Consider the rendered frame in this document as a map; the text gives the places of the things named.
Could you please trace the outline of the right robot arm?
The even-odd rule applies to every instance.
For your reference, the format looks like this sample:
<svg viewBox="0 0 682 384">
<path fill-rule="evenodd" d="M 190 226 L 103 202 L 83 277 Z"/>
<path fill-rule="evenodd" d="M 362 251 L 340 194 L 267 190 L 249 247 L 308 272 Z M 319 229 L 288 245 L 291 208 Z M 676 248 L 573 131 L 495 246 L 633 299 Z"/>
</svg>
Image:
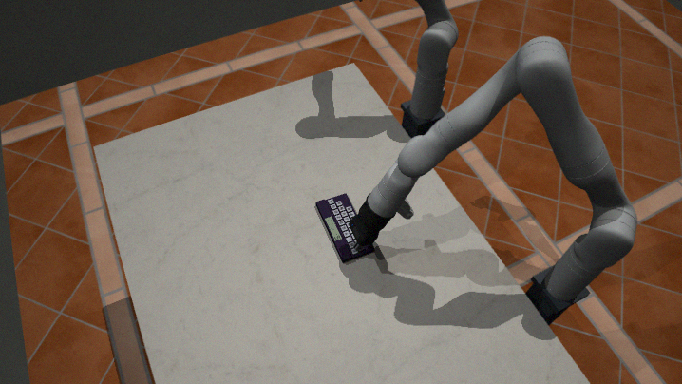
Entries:
<svg viewBox="0 0 682 384">
<path fill-rule="evenodd" d="M 431 119 L 441 109 L 447 61 L 459 31 L 445 0 L 415 1 L 425 14 L 428 28 L 419 44 L 410 111 L 417 118 Z"/>
</svg>

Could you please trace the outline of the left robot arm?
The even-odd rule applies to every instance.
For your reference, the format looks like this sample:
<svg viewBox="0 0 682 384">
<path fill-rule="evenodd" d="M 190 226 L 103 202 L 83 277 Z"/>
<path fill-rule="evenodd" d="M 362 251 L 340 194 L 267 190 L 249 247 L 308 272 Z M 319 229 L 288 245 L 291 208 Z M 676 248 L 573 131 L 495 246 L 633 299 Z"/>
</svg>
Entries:
<svg viewBox="0 0 682 384">
<path fill-rule="evenodd" d="M 477 136 L 520 93 L 540 119 L 564 176 L 586 191 L 593 207 L 589 233 L 577 237 L 545 277 L 554 298 L 571 300 L 631 251 L 637 215 L 601 136 L 581 109 L 559 40 L 541 36 L 525 43 L 425 135 L 411 138 L 378 189 L 388 201 L 403 202 L 421 176 Z"/>
</svg>

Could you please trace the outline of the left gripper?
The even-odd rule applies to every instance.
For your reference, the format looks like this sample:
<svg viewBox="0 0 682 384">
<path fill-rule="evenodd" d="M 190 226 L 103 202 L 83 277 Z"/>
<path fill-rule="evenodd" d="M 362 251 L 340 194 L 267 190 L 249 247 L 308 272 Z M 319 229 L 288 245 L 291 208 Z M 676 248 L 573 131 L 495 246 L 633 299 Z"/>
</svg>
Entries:
<svg viewBox="0 0 682 384">
<path fill-rule="evenodd" d="M 388 201 L 381 195 L 378 184 L 368 194 L 359 209 L 359 213 L 353 216 L 349 222 L 350 229 L 356 239 L 353 245 L 355 250 L 362 250 L 364 246 L 372 245 L 378 238 L 379 232 L 395 216 L 396 212 L 407 220 L 414 214 L 407 199 L 400 203 Z"/>
</svg>

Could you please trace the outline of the dark purple keyboard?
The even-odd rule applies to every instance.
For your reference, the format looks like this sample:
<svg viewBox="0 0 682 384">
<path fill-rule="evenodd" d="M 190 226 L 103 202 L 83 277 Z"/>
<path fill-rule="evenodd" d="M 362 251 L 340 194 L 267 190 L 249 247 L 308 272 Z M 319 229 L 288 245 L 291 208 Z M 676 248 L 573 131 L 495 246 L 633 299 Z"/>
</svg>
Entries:
<svg viewBox="0 0 682 384">
<path fill-rule="evenodd" d="M 355 250 L 353 247 L 356 239 L 349 222 L 357 214 L 346 193 L 318 201 L 316 207 L 343 263 L 374 252 L 372 245 L 364 246 L 362 250 Z"/>
</svg>

